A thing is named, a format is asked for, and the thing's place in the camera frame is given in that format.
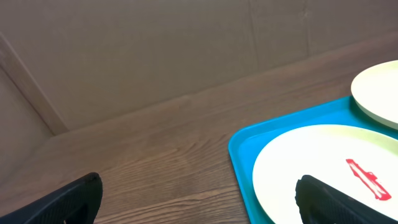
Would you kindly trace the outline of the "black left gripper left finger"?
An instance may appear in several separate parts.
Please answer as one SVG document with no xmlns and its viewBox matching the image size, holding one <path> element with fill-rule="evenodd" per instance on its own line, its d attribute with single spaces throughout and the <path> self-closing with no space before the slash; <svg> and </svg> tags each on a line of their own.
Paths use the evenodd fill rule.
<svg viewBox="0 0 398 224">
<path fill-rule="evenodd" d="M 96 172 L 1 217 L 1 224 L 93 224 L 100 209 L 103 183 Z"/>
</svg>

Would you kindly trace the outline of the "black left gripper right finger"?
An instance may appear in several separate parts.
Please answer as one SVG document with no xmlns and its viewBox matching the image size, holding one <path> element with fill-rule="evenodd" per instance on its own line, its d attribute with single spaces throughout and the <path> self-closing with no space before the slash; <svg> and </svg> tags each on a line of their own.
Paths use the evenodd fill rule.
<svg viewBox="0 0 398 224">
<path fill-rule="evenodd" d="M 311 175 L 297 181 L 295 201 L 303 224 L 397 224 Z"/>
</svg>

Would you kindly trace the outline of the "yellow plate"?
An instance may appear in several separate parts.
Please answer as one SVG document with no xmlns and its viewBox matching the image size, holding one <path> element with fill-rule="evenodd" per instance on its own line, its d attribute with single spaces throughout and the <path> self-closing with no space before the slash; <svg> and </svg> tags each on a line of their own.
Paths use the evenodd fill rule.
<svg viewBox="0 0 398 224">
<path fill-rule="evenodd" d="M 397 129 L 397 61 L 369 67 L 356 75 L 351 94 L 358 107 L 378 123 Z"/>
<path fill-rule="evenodd" d="M 390 136 L 320 124 L 274 138 L 252 172 L 256 197 L 274 223 L 301 223 L 295 186 L 304 175 L 397 219 L 397 140 Z"/>
</svg>

